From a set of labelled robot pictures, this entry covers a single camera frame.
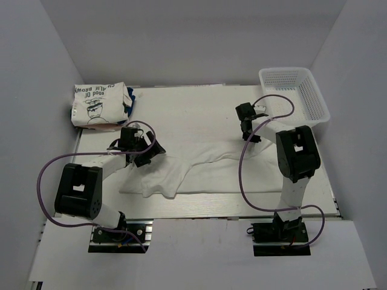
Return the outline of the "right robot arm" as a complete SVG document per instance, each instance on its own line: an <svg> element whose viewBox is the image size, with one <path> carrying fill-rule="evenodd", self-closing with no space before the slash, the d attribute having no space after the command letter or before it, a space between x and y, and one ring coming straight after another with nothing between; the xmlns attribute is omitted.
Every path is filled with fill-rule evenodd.
<svg viewBox="0 0 387 290"><path fill-rule="evenodd" d="M321 165L311 128L307 125L290 126L280 122L278 117L257 113L251 103L237 106L236 113L241 122L242 138L246 142L241 160L250 143L266 139L276 146L283 182L279 204L273 210L276 221L273 233L281 241L289 240L295 233L295 226L301 222L305 189Z"/></svg>

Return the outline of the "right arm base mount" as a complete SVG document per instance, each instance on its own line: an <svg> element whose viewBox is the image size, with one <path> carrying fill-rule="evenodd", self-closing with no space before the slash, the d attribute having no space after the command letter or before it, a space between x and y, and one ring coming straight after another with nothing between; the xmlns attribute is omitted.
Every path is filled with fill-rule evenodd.
<svg viewBox="0 0 387 290"><path fill-rule="evenodd" d="M282 221L275 213L271 222L251 224L246 233L252 237L255 257L310 256L307 229L302 217Z"/></svg>

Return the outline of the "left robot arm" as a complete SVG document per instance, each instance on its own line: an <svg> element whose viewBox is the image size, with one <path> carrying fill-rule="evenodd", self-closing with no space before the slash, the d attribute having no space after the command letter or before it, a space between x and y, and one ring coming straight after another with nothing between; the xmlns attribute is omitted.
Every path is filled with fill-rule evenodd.
<svg viewBox="0 0 387 290"><path fill-rule="evenodd" d="M123 240L128 233L125 215L103 203L103 181L128 165L148 165L153 157L166 152L153 132L148 131L145 137L142 133L142 129L124 127L120 138L108 147L109 154L83 164L67 164L57 190L55 211L107 228L113 240Z"/></svg>

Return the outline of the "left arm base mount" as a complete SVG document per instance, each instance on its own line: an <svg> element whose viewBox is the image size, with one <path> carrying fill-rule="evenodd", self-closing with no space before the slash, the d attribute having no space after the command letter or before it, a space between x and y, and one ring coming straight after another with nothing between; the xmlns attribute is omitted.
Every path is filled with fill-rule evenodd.
<svg viewBox="0 0 387 290"><path fill-rule="evenodd" d="M88 245L89 253L144 254L150 245L153 221L121 218L117 230L112 233L101 227L93 227Z"/></svg>

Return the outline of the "white SpongeBob print t-shirt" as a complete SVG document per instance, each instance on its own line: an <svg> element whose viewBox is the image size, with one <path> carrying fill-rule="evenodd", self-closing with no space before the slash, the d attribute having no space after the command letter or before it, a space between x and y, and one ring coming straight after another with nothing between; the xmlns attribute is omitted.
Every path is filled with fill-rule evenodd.
<svg viewBox="0 0 387 290"><path fill-rule="evenodd" d="M177 194L238 193L238 178L247 193L280 192L282 175L275 145L269 141L250 143L240 159L245 142L229 140L166 145L166 153L151 163L128 170L121 194L144 198L161 194L173 199Z"/></svg>

